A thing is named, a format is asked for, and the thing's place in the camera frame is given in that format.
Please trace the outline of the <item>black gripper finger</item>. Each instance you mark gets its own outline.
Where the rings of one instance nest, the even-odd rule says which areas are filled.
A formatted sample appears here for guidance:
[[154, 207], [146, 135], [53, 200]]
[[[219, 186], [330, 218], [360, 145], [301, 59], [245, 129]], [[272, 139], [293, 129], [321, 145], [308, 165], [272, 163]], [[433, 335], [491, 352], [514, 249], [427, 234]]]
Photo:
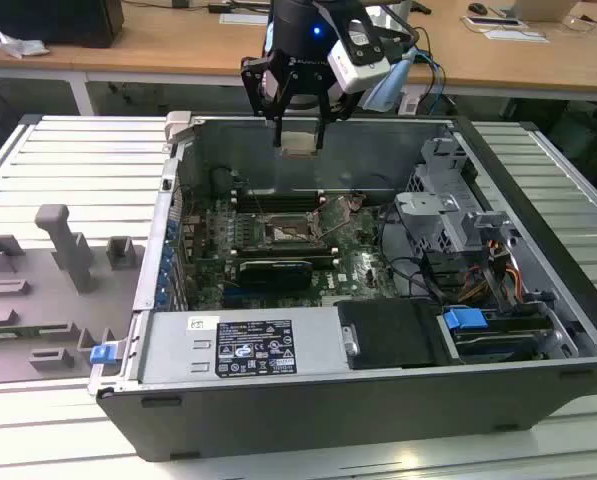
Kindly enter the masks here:
[[284, 59], [279, 55], [244, 57], [241, 79], [256, 116], [274, 122], [273, 146], [281, 146], [284, 115]]
[[338, 83], [318, 95], [318, 121], [315, 131], [315, 146], [323, 147], [326, 127], [337, 121], [349, 119], [359, 103], [359, 93], [346, 93]]

